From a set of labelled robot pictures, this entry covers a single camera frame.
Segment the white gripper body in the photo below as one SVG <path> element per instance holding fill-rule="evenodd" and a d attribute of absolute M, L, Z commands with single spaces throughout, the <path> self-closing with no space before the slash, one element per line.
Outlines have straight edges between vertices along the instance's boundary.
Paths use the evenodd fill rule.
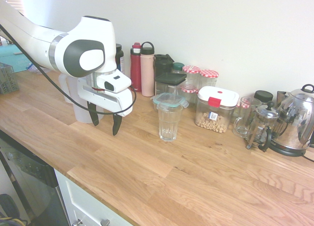
<path fill-rule="evenodd" d="M 78 95 L 82 99 L 110 112 L 120 111 L 118 113 L 120 116 L 127 116 L 133 109 L 132 93 L 128 88 L 118 93 L 108 90 L 98 93 L 87 84 L 86 79 L 83 77 L 78 79 Z"/>

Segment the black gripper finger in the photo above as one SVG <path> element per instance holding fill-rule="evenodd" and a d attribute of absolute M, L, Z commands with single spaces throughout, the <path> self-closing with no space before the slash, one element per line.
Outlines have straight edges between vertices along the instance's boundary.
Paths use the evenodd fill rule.
<path fill-rule="evenodd" d="M 87 108 L 88 108 L 93 125 L 97 126 L 99 124 L 99 117 L 98 117 L 96 105 L 87 101 Z"/>
<path fill-rule="evenodd" d="M 122 123 L 122 118 L 123 117 L 118 114 L 113 115 L 113 127 L 112 127 L 113 136 L 117 135 L 120 129 L 121 123 Z"/>

